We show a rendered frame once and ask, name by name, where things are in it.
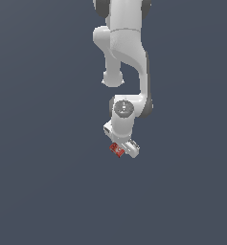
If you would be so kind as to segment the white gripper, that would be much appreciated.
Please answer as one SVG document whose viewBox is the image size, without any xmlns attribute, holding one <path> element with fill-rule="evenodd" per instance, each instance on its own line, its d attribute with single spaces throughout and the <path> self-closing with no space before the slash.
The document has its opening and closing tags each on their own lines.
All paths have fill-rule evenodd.
<svg viewBox="0 0 227 245">
<path fill-rule="evenodd" d="M 103 126 L 103 132 L 106 136 L 109 137 L 111 140 L 112 144 L 117 143 L 112 136 L 112 124 L 111 122 L 106 122 Z M 120 147 L 118 147 L 119 152 L 123 152 L 125 150 L 125 154 L 128 154 L 132 158 L 135 158 L 139 152 L 140 152 L 140 147 L 131 139 L 129 139 L 125 143 L 117 143 Z"/>
</svg>

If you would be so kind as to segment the small red block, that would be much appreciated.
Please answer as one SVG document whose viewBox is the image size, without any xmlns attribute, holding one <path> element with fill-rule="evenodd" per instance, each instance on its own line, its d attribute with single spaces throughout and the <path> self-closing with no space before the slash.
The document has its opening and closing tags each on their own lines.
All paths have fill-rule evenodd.
<svg viewBox="0 0 227 245">
<path fill-rule="evenodd" d="M 125 153 L 125 150 L 124 150 L 123 152 L 119 152 L 118 147 L 120 147 L 120 146 L 119 146 L 117 143 L 113 143 L 113 144 L 109 147 L 109 149 L 110 149 L 110 151 L 113 152 L 116 156 L 118 156 L 119 158 L 121 158 L 122 155 Z"/>
</svg>

